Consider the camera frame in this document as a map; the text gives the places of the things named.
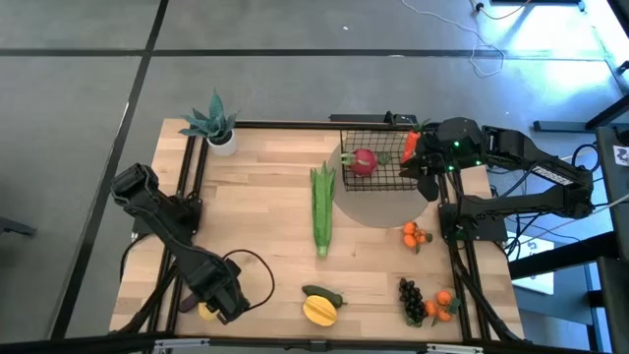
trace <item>dark grape bunch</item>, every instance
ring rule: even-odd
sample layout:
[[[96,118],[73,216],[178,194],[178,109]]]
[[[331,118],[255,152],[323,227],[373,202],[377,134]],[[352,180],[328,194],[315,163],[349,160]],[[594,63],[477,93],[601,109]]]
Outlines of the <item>dark grape bunch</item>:
[[[415,286],[415,281],[400,279],[400,301],[404,306],[407,325],[422,326],[422,321],[429,315],[422,299],[422,293]]]

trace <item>red dragon fruit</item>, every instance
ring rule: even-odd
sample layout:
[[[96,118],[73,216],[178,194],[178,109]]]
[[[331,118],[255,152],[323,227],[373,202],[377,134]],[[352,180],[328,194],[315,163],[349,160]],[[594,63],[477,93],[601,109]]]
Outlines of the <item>red dragon fruit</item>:
[[[371,175],[377,166],[386,164],[390,160],[388,153],[376,154],[368,148],[358,148],[354,152],[341,153],[341,163],[349,168],[359,177]]]

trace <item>wire basket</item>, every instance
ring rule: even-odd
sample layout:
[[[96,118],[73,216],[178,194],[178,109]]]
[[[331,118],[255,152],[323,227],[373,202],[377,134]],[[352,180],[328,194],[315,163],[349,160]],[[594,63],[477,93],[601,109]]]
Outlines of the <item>wire basket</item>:
[[[345,190],[364,191],[411,191],[417,188],[417,181],[400,177],[400,161],[408,132],[341,130],[341,153],[368,148],[376,154],[386,152],[391,159],[379,165],[369,176],[357,176],[347,165],[341,165]]]

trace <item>gray floor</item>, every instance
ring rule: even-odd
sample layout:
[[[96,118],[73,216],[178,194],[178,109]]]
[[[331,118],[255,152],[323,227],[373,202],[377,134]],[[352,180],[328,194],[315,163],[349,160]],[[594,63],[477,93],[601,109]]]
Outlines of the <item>gray floor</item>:
[[[494,22],[474,18],[466,0],[408,1],[479,30],[500,48],[543,59],[506,60],[501,73],[481,79],[465,57],[153,58],[119,169],[150,163],[162,119],[205,107],[214,87],[227,107],[241,109],[243,119],[322,121],[332,113],[389,109],[434,121],[466,116],[521,130],[559,156],[594,136],[534,133],[533,121],[585,121],[621,96],[592,28],[595,10],[586,15],[574,6],[536,6]],[[591,2],[593,9],[608,11]],[[0,0],[0,49],[143,48],[157,5],[157,0],[54,5]],[[501,13],[509,9],[493,6]],[[177,0],[168,6],[157,48],[469,50],[477,43],[473,34],[414,14],[394,0]],[[47,335],[139,62],[137,57],[0,57],[0,215],[39,229],[33,239],[0,238],[2,342]],[[479,62],[486,71],[499,65],[497,59]],[[591,163],[589,157],[584,163]],[[514,176],[492,183],[504,191],[509,178]],[[545,188],[536,179],[528,187]],[[601,182],[595,201],[604,201]],[[608,214],[597,217],[610,227]],[[545,216],[539,225],[557,222]],[[131,224],[117,206],[107,205],[71,336],[107,331]],[[602,231],[589,221],[561,230],[578,238]],[[566,334],[580,330],[572,324],[524,313],[523,322],[535,342],[587,348],[587,340],[574,340],[580,334]]]

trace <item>wooden tabletop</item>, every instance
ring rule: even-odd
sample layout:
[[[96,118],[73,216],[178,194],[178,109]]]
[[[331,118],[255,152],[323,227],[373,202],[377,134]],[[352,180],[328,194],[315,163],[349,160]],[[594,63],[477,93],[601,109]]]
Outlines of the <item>wooden tabletop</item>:
[[[152,168],[160,190],[174,194],[186,137],[179,119],[164,120]],[[452,268],[446,244],[439,233],[436,206],[430,203],[416,219],[435,235],[431,244],[414,255],[401,242],[399,228],[366,227],[333,211],[332,242],[328,257],[316,257],[312,227],[310,169],[319,168],[339,145],[335,130],[237,129],[239,148],[228,157],[208,154],[200,196],[203,212],[194,243],[222,255],[245,248],[261,255],[275,275],[276,290],[265,305],[223,325],[207,322],[196,310],[180,314],[176,332],[264,338],[327,338],[360,340],[461,341],[458,317],[434,327],[405,324],[397,284],[400,277],[413,279],[425,298],[441,289],[454,293]],[[199,143],[193,161],[197,161]],[[191,167],[192,186],[196,163]],[[484,166],[462,172],[468,195],[489,197]],[[516,334],[523,336],[515,295],[504,255],[490,242],[475,242],[483,291],[498,315]],[[150,236],[131,251],[120,285],[111,329],[126,324],[155,286],[163,246]],[[249,255],[232,258],[242,269],[239,280],[252,304],[262,300],[270,280],[260,262]],[[339,309],[338,322],[321,327],[306,319],[301,287],[316,284],[341,293],[347,306]],[[190,290],[184,287],[183,297]],[[170,297],[160,315],[164,328]],[[468,293],[473,336],[479,337],[473,300]]]

